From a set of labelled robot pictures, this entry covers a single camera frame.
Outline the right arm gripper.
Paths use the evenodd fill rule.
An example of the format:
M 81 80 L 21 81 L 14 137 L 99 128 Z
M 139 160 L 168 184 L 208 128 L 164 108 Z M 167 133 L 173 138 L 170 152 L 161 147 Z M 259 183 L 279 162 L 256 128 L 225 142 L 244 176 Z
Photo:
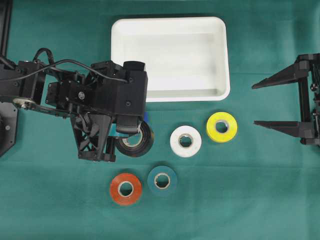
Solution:
M 257 126 L 299 137 L 303 145 L 320 144 L 320 54 L 299 55 L 294 64 L 254 84 L 252 89 L 298 82 L 300 121 L 255 120 Z

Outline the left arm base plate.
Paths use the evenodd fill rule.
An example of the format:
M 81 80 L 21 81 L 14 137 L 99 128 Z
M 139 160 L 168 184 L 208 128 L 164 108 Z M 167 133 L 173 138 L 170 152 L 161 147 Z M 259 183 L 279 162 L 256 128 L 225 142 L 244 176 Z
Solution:
M 16 143 L 18 109 L 8 102 L 0 103 L 0 156 L 2 157 Z

